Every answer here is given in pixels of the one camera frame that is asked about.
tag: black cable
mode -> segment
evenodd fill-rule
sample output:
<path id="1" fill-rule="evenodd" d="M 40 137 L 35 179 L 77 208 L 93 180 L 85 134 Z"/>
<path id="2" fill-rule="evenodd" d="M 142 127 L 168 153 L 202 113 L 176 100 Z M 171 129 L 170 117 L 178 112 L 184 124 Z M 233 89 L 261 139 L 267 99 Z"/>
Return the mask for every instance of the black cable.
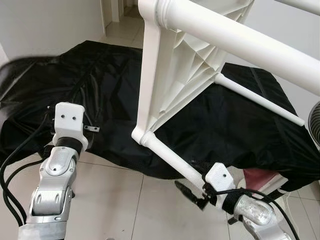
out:
<path id="1" fill-rule="evenodd" d="M 15 170 L 9 177 L 8 179 L 6 180 L 5 184 L 6 186 L 8 187 L 11 180 L 15 177 L 15 175 L 17 175 L 20 171 L 22 171 L 23 169 L 26 169 L 28 167 L 31 167 L 31 166 L 34 166 L 34 165 L 37 165 L 37 164 L 40 164 L 44 161 L 44 159 L 41 159 L 39 161 L 34 161 L 34 162 L 31 162 L 31 163 L 28 163 L 26 165 L 23 165 L 21 167 L 19 167 L 17 170 Z M 14 207 L 11 205 L 9 199 L 8 199 L 8 196 L 6 194 L 5 191 L 2 192 L 2 196 L 3 196 L 3 199 L 4 199 L 4 202 L 6 204 L 6 206 L 9 208 L 10 212 L 13 214 L 14 218 L 16 219 L 16 221 L 18 222 L 18 225 L 19 227 L 21 227 L 23 225 L 21 219 L 20 219 L 20 216 L 18 215 L 18 213 L 15 211 Z"/>
<path id="2" fill-rule="evenodd" d="M 5 169 L 6 167 L 10 164 L 11 159 L 25 146 L 28 144 L 28 142 L 30 140 L 32 140 L 41 130 L 42 128 L 45 126 L 46 120 L 48 117 L 48 113 L 45 114 L 44 119 L 42 121 L 42 123 L 40 124 L 40 126 L 26 139 L 23 141 L 23 143 L 21 143 L 7 158 L 6 160 L 3 162 L 1 169 L 0 169 L 0 185 L 3 189 L 3 192 L 9 197 L 9 199 L 12 201 L 12 203 L 18 208 L 18 210 L 20 211 L 20 214 L 22 216 L 23 219 L 23 223 L 26 223 L 27 220 L 27 214 L 26 211 L 24 210 L 24 208 L 21 206 L 20 202 L 15 198 L 15 196 L 11 193 L 11 191 L 8 189 L 6 183 L 5 183 Z M 8 205 L 7 203 L 9 201 L 4 201 L 6 206 L 8 207 L 8 209 L 10 210 L 10 212 L 13 214 L 13 216 L 17 216 L 17 212 L 12 208 L 12 206 L 10 207 L 10 205 Z"/>
<path id="3" fill-rule="evenodd" d="M 226 190 L 226 191 L 218 191 L 216 193 L 214 193 L 214 195 L 222 195 L 222 194 L 230 194 L 230 193 L 234 193 L 234 192 L 242 192 L 242 193 L 253 193 L 253 194 L 258 194 L 262 197 L 264 197 L 265 199 L 269 200 L 270 202 L 272 202 L 279 210 L 280 212 L 282 213 L 282 215 L 284 216 L 286 222 L 288 223 L 294 237 L 296 240 L 300 240 L 293 224 L 291 223 L 289 217 L 287 216 L 287 214 L 285 213 L 285 211 L 282 209 L 282 207 L 270 196 L 260 192 L 260 191 L 257 191 L 257 190 L 252 190 L 252 189 L 244 189 L 244 188 L 239 188 L 239 189 L 231 189 L 231 190 Z"/>

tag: black tarp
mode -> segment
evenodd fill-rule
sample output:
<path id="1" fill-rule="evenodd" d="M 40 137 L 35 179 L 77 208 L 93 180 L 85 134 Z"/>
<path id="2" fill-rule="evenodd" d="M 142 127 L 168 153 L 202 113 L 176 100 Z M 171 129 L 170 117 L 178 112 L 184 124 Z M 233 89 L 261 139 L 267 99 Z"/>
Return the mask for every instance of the black tarp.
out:
<path id="1" fill-rule="evenodd" d="M 180 174 L 138 145 L 136 125 L 142 50 L 85 41 L 55 57 L 14 60 L 0 71 L 0 163 L 39 126 L 58 102 L 83 105 L 87 151 L 163 179 Z M 229 79 L 296 114 L 267 71 L 227 63 Z M 51 124 L 14 159 L 41 151 L 51 141 Z M 156 136 L 200 172 L 215 162 L 240 169 L 278 171 L 293 191 L 320 179 L 320 154 L 305 127 L 270 112 L 220 85 L 212 84 L 156 132 Z"/>

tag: white floor tile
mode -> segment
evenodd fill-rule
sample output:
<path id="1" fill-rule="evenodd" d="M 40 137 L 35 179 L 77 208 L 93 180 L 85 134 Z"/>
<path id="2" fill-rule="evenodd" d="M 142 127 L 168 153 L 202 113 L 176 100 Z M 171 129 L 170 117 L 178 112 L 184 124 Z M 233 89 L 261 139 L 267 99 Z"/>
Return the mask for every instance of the white floor tile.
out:
<path id="1" fill-rule="evenodd" d="M 311 222 L 315 237 L 320 240 L 320 201 L 301 199 Z"/>
<path id="2" fill-rule="evenodd" d="M 145 24 L 142 23 L 140 25 L 140 28 L 136 34 L 136 36 L 134 37 L 134 40 L 136 41 L 143 41 L 144 40 L 144 35 L 145 35 Z"/>
<path id="3" fill-rule="evenodd" d="M 320 184 L 318 181 L 314 181 L 313 183 L 299 189 L 298 193 L 302 199 L 320 201 Z"/>
<path id="4" fill-rule="evenodd" d="M 174 181 L 144 176 L 132 240 L 229 240 L 226 214 L 202 212 Z"/>
<path id="5" fill-rule="evenodd" d="M 32 155 L 23 164 L 39 159 Z M 72 186 L 76 197 L 71 203 L 66 239 L 130 240 L 142 178 L 143 175 L 135 171 L 79 162 Z M 38 165 L 27 168 L 12 181 L 12 192 L 25 209 L 38 183 Z M 2 199 L 0 216 L 1 239 L 16 240 L 18 225 Z"/>
<path id="6" fill-rule="evenodd" d="M 299 198 L 289 197 L 288 198 L 289 207 L 292 213 L 292 217 L 295 220 L 298 229 L 299 229 L 299 237 L 301 240 L 316 240 L 313 229 L 308 220 L 308 216 L 302 205 L 302 202 Z M 291 236 L 294 240 L 294 236 L 284 219 L 280 223 L 280 227 Z M 230 239 L 231 240 L 254 240 L 254 238 L 248 233 L 247 230 L 243 227 L 241 222 L 237 222 L 234 225 L 229 226 Z"/>
<path id="7" fill-rule="evenodd" d="M 132 47 L 132 40 L 116 36 L 103 37 L 100 39 L 100 42 L 116 46 Z"/>
<path id="8" fill-rule="evenodd" d="M 125 16 L 120 22 L 112 22 L 107 26 L 106 36 L 133 41 L 142 23 L 142 19 Z"/>
<path id="9" fill-rule="evenodd" d="M 79 163 L 66 240 L 130 240 L 141 173 Z"/>
<path id="10" fill-rule="evenodd" d="M 296 197 L 289 197 L 288 203 L 292 213 L 292 217 L 298 226 L 300 239 L 316 240 L 315 234 L 310 225 L 306 210 L 301 202 L 301 199 Z M 286 233 L 288 233 L 291 236 L 293 240 L 295 239 L 285 219 L 280 223 L 280 226 Z"/>
<path id="11" fill-rule="evenodd" d="M 136 48 L 136 49 L 143 49 L 144 48 L 144 41 L 143 40 L 134 40 L 131 43 L 131 47 L 132 48 Z"/>
<path id="12" fill-rule="evenodd" d="M 100 156 L 97 156 L 97 155 L 89 153 L 89 152 L 81 153 L 79 162 L 80 163 L 87 163 L 87 164 L 103 165 L 103 166 L 114 167 L 114 168 L 127 169 L 125 167 L 116 165 L 113 162 L 106 160 L 105 158 L 102 158 Z"/>
<path id="13" fill-rule="evenodd" d="M 39 155 L 31 155 L 20 162 L 16 162 L 5 170 L 5 179 L 21 165 L 40 160 Z M 28 209 L 30 198 L 33 190 L 39 183 L 39 165 L 26 168 L 23 172 L 18 173 L 11 181 L 9 189 L 19 200 L 25 210 Z M 0 239 L 16 240 L 18 239 L 18 224 L 12 214 L 7 209 L 3 200 L 3 191 L 0 190 Z"/>
<path id="14" fill-rule="evenodd" d="M 292 192 L 289 192 L 289 193 L 286 193 L 285 196 L 290 196 L 290 197 L 293 197 L 293 198 L 300 198 L 299 194 L 298 194 L 298 191 L 292 191 Z"/>

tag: red object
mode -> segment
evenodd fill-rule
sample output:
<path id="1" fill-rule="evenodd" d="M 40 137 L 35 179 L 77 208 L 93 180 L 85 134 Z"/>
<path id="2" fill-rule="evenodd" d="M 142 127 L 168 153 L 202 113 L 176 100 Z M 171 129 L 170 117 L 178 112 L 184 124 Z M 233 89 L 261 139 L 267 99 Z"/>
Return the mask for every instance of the red object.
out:
<path id="1" fill-rule="evenodd" d="M 279 173 L 276 171 L 248 168 L 243 170 L 246 188 L 259 190 Z"/>

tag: white wall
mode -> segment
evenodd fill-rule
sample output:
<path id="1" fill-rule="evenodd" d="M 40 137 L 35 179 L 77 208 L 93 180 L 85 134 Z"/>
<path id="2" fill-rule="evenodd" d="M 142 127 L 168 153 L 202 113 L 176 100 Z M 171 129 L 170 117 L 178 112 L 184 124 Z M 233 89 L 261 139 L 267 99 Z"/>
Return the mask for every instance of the white wall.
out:
<path id="1" fill-rule="evenodd" d="M 0 0 L 0 42 L 9 59 L 58 55 L 103 31 L 100 0 Z"/>
<path id="2" fill-rule="evenodd" d="M 317 15 L 274 0 L 256 0 L 245 25 L 320 59 L 320 17 Z M 252 66 L 233 55 L 228 56 L 227 62 Z M 298 115 L 308 120 L 311 108 L 320 97 L 280 77 L 276 78 Z"/>

